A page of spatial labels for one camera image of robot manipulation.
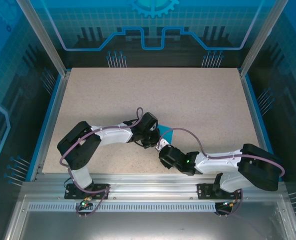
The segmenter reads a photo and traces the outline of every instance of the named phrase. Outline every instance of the black mounting plate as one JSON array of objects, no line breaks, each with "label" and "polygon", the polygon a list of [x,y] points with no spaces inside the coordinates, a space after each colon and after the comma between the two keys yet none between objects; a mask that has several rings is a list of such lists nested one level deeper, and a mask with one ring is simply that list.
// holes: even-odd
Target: black mounting plate
[{"label": "black mounting plate", "polygon": [[[94,184],[93,188],[89,191],[98,191],[101,189],[106,189],[109,186],[110,186],[109,184]],[[92,199],[93,200],[100,200],[100,199],[102,199],[103,195],[104,195],[104,192],[97,193],[96,195],[92,196]],[[78,189],[76,187],[76,185],[74,183],[67,184],[66,191],[64,193],[64,199],[82,200],[82,199],[85,199],[86,197],[89,197],[89,196],[91,196],[91,194],[81,191],[80,189]]]},{"label": "black mounting plate", "polygon": [[[201,183],[197,184],[197,194],[199,200],[234,200],[236,199],[234,192],[221,190],[221,195],[217,196],[213,191],[213,184]],[[241,193],[238,193],[238,199],[241,199]]]}]

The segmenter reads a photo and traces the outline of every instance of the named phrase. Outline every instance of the aluminum frame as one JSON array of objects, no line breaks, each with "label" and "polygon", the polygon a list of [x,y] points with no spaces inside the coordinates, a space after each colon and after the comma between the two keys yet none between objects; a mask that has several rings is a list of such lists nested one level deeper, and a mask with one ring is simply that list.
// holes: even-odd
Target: aluminum frame
[{"label": "aluminum frame", "polygon": [[[260,130],[258,116],[244,77],[263,46],[269,32],[282,13],[287,1],[288,0],[277,0],[241,67],[241,81],[244,86],[260,147],[264,149],[267,149],[267,145],[264,141],[262,130]],[[63,199],[64,187],[62,183],[68,178],[68,174],[42,174],[40,172],[50,144],[52,131],[69,76],[66,76],[65,66],[31,3],[28,0],[17,0],[17,2],[47,51],[50,59],[63,77],[63,80],[56,93],[55,103],[50,113],[45,135],[42,139],[40,151],[37,156],[37,162],[30,180],[34,180],[35,176],[36,179],[34,182],[24,182],[22,185],[5,235],[6,240],[16,240],[20,238],[30,203],[40,201],[49,203],[75,202],[74,200]],[[91,177],[96,183],[111,184],[111,193],[109,194],[109,199],[105,202],[164,202],[169,204],[173,202],[202,202],[197,198],[196,184],[213,183],[215,178],[214,175],[196,175],[191,177],[181,174],[92,174]],[[296,240],[296,218],[283,182],[280,183],[279,191],[277,192],[266,192],[257,188],[246,189],[244,191],[244,201],[277,202],[280,221],[283,223],[284,232],[288,239]]]},{"label": "aluminum frame", "polygon": [[251,46],[250,51],[248,52],[246,58],[242,63],[242,66],[241,66],[242,78],[245,77],[252,63],[254,62],[255,58],[259,54],[259,51],[261,50],[264,42],[270,35],[272,28],[276,24],[277,20],[279,19],[279,16],[283,12],[283,9],[287,3],[288,3],[288,0],[276,0],[259,34],[257,35],[253,45]]},{"label": "aluminum frame", "polygon": [[66,75],[67,70],[30,1],[16,1],[20,6],[21,10],[23,11],[24,15],[26,16],[31,27],[33,28],[34,32],[36,33],[37,37],[39,38],[44,49],[46,50],[58,73],[64,77]]}]

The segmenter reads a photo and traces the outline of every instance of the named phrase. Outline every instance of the cable connector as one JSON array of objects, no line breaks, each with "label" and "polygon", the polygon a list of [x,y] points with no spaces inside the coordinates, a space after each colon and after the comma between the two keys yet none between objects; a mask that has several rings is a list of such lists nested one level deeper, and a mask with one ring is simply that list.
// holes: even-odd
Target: cable connector
[{"label": "cable connector", "polygon": [[86,208],[91,200],[92,200],[92,196],[86,197],[83,201],[81,201],[80,203],[81,207]]},{"label": "cable connector", "polygon": [[169,145],[169,143],[163,138],[163,139],[161,139],[161,141],[160,141],[160,145],[159,145],[159,147],[158,147],[158,144],[157,144],[157,146],[156,146],[156,150],[159,152],[159,151],[161,151],[161,149],[164,148],[166,145]]}]

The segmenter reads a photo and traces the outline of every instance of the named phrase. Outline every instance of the gear graphic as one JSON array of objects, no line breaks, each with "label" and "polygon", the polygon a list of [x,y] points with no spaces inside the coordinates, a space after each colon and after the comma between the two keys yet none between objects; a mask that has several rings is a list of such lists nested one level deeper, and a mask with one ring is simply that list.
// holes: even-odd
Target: gear graphic
[{"label": "gear graphic", "polygon": [[15,0],[0,0],[0,17],[11,25],[17,17],[17,6]]},{"label": "gear graphic", "polygon": [[143,14],[145,18],[148,16],[154,18],[168,14],[169,10],[174,10],[174,5],[179,4],[179,0],[128,0],[128,3],[138,14]]}]

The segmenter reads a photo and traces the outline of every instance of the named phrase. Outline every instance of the enclosure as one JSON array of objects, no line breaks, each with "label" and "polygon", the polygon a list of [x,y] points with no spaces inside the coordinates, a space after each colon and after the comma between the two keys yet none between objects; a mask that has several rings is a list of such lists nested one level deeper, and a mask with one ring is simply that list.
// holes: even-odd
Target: enclosure
[{"label": "enclosure", "polygon": [[[118,143],[91,158],[111,189],[79,219],[57,144],[137,107],[207,153],[279,156],[278,191],[244,188],[238,214],[218,216],[197,189],[215,174]],[[186,133],[166,139],[199,151]],[[0,0],[0,239],[76,238],[296,239],[296,0]]]}]

